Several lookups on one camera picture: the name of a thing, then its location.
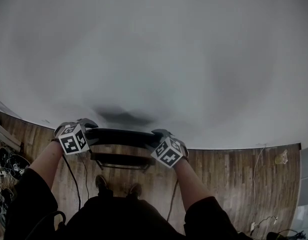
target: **black sleeve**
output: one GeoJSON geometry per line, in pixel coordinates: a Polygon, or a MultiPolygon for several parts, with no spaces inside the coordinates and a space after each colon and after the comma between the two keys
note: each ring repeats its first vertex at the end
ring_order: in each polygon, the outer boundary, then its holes
{"type": "MultiPolygon", "coordinates": [[[[13,201],[6,213],[5,240],[23,240],[46,215],[58,209],[58,204],[46,182],[28,168],[14,186],[13,201]]],[[[53,234],[54,220],[49,219],[40,228],[40,234],[53,234]]]]}
{"type": "Polygon", "coordinates": [[[191,239],[250,239],[237,233],[229,216],[213,196],[189,207],[185,215],[184,229],[186,237],[191,239]]]}

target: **sneaker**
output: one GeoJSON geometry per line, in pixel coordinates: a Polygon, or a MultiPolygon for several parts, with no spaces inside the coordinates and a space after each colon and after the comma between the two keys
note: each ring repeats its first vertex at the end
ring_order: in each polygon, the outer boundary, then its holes
{"type": "Polygon", "coordinates": [[[104,186],[106,188],[108,187],[108,184],[106,183],[106,180],[101,175],[97,175],[96,176],[95,185],[98,188],[98,190],[100,190],[99,186],[104,186]]]}
{"type": "Polygon", "coordinates": [[[142,194],[142,185],[139,183],[135,183],[134,185],[132,185],[129,189],[128,194],[133,194],[136,193],[137,199],[140,199],[140,196],[142,194]]]}

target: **hardwood floor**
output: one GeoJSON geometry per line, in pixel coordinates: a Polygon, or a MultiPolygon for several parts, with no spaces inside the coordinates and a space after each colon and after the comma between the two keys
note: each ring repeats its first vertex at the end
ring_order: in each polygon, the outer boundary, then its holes
{"type": "MultiPolygon", "coordinates": [[[[33,125],[0,113],[2,126],[24,143],[24,157],[32,162],[53,138],[53,131],[33,125]]],[[[236,230],[249,232],[252,222],[254,199],[253,172],[261,148],[240,150],[190,150],[189,163],[214,194],[219,204],[227,212],[236,230]]],[[[98,152],[114,152],[147,156],[148,151],[128,146],[97,146],[98,152]]],[[[89,154],[82,154],[87,168],[87,187],[89,196],[97,195],[95,177],[102,174],[116,196],[125,196],[133,183],[141,183],[143,199],[152,204],[160,214],[167,218],[170,208],[176,175],[160,163],[151,166],[146,173],[133,170],[105,168],[103,171],[89,154]]],[[[88,199],[86,190],[86,172],[79,157],[67,156],[67,160],[76,177],[82,204],[88,199]]],[[[300,185],[299,145],[287,145],[265,148],[262,152],[255,173],[255,223],[268,216],[277,216],[277,223],[269,228],[269,220],[261,224],[259,232],[253,237],[264,239],[267,232],[279,232],[291,225],[300,185]],[[276,165],[274,157],[285,149],[288,150],[287,164],[276,165]]],[[[57,200],[58,209],[66,214],[67,221],[78,211],[77,191],[71,174],[61,159],[54,180],[52,192],[57,200]]],[[[184,216],[179,188],[176,191],[171,225],[184,234],[184,216]]]]}

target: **black shirt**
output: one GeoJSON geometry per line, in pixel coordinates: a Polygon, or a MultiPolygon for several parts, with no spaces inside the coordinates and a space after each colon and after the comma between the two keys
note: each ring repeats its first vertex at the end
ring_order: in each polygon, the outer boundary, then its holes
{"type": "MultiPolygon", "coordinates": [[[[46,182],[27,169],[14,187],[6,214],[5,240],[26,239],[42,218],[58,209],[46,182]]],[[[54,219],[43,219],[30,239],[250,239],[238,234],[214,197],[194,203],[185,215],[185,234],[178,233],[149,203],[124,197],[90,198],[67,223],[55,231],[54,219]]]]}

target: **fiducial marker cube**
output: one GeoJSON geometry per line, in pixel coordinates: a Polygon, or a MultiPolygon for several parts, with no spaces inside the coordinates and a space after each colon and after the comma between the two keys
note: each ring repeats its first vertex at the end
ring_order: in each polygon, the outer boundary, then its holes
{"type": "Polygon", "coordinates": [[[79,124],[66,125],[58,139],[66,155],[77,154],[90,149],[79,124]]]}
{"type": "Polygon", "coordinates": [[[168,168],[173,167],[183,156],[181,145],[167,137],[151,154],[153,158],[168,168]]]}

